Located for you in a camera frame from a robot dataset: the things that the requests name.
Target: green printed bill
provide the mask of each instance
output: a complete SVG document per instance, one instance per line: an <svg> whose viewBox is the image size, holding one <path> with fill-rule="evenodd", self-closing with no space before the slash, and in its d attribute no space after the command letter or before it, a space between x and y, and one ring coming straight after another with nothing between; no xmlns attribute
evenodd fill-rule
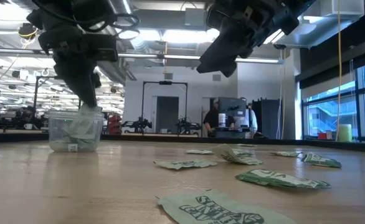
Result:
<svg viewBox="0 0 365 224"><path fill-rule="evenodd" d="M187 154L199 154L199 155L213 155L214 153L212 151L209 150L187 150L185 151L185 153Z"/></svg>
<svg viewBox="0 0 365 224"><path fill-rule="evenodd" d="M270 152L274 156L298 157L302 152Z"/></svg>
<svg viewBox="0 0 365 224"><path fill-rule="evenodd" d="M237 157L249 157L249 156L253 155L252 152L235 151L235 150L234 150L234 153Z"/></svg>
<svg viewBox="0 0 365 224"><path fill-rule="evenodd" d="M179 224L295 224L277 212L244 205L215 190L173 195L158 204Z"/></svg>
<svg viewBox="0 0 365 224"><path fill-rule="evenodd" d="M320 180L308 180L290 176L287 174L281 174L278 172L272 172L264 169L256 169L239 174L235 177L238 180L245 182L271 185L276 187L296 187L303 189L329 189L331 185Z"/></svg>
<svg viewBox="0 0 365 224"><path fill-rule="evenodd" d="M325 166L325 167L334 167L334 168L342 168L342 164L334 159L328 159L321 157L317 154L309 153L304 156L301 160L306 164L311 164L314 166Z"/></svg>
<svg viewBox="0 0 365 224"><path fill-rule="evenodd" d="M209 161L176 161L176 162L166 162L166 161L154 161L154 163L158 166L167 168L167 169L175 169L179 170L181 168L204 168L209 166L217 165L216 162Z"/></svg>
<svg viewBox="0 0 365 224"><path fill-rule="evenodd" d="M240 147L257 147L256 145L252 145L252 144L237 144L236 146L240 146Z"/></svg>
<svg viewBox="0 0 365 224"><path fill-rule="evenodd" d="M213 147L212 151L214 154L225 161L236 163L236 164L245 164L245 165L260 165L263 164L263 161L258 159L250 158L250 157L238 157L235 155L235 152L231 149L227 144L221 144L219 146Z"/></svg>

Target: robot arm in background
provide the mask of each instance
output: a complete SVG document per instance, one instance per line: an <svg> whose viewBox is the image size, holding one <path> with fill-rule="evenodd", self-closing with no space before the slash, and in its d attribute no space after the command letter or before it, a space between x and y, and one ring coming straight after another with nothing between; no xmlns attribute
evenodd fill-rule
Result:
<svg viewBox="0 0 365 224"><path fill-rule="evenodd" d="M40 9L27 20L45 32L42 49L54 52L57 75L89 107L97 106L93 71L97 61L116 62L116 37L100 32L107 26L135 30L139 19L130 14L114 14L108 0L32 0ZM199 73L221 71L230 77L239 56L247 58L253 48L281 29L286 35L298 25L297 17L316 0L214 0L208 9L207 25L220 35L201 57ZM116 24L119 18L130 26ZM99 28L92 28L102 23ZM79 25L88 33L83 33Z"/></svg>
<svg viewBox="0 0 365 224"><path fill-rule="evenodd" d="M316 0L214 0L207 25L220 35L202 55L199 73L221 71L230 77L236 58L249 57L254 47L281 29L286 35L298 25L298 16Z"/></svg>

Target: wooden table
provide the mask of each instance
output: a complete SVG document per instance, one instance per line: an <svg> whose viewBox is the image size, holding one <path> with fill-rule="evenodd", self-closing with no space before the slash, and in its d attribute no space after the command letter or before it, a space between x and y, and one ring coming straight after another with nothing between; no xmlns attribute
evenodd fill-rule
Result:
<svg viewBox="0 0 365 224"><path fill-rule="evenodd" d="M0 224L166 224L157 197L216 189L242 203L282 213L297 223L365 223L365 153L313 147L259 146L262 166L228 164L186 149L211 144L103 141L97 153L53 153L48 142L0 144ZM274 150L317 152L342 169L304 166ZM215 167L171 171L153 161L217 161ZM264 187L238 181L250 169L323 180L330 190Z"/></svg>

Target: doorway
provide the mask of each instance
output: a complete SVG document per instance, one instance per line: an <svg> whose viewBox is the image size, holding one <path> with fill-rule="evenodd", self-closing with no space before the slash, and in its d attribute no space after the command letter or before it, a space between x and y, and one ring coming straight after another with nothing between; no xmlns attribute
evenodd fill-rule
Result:
<svg viewBox="0 0 365 224"><path fill-rule="evenodd" d="M161 129L171 130L177 133L179 98L172 96L158 96L156 106L156 132Z"/></svg>

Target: clear plastic container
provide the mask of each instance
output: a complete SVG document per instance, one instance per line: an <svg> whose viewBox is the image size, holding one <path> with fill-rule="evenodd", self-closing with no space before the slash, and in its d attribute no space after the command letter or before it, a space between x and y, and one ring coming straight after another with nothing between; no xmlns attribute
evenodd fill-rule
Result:
<svg viewBox="0 0 365 224"><path fill-rule="evenodd" d="M55 152L97 150L103 126L103 113L49 113L50 148Z"/></svg>

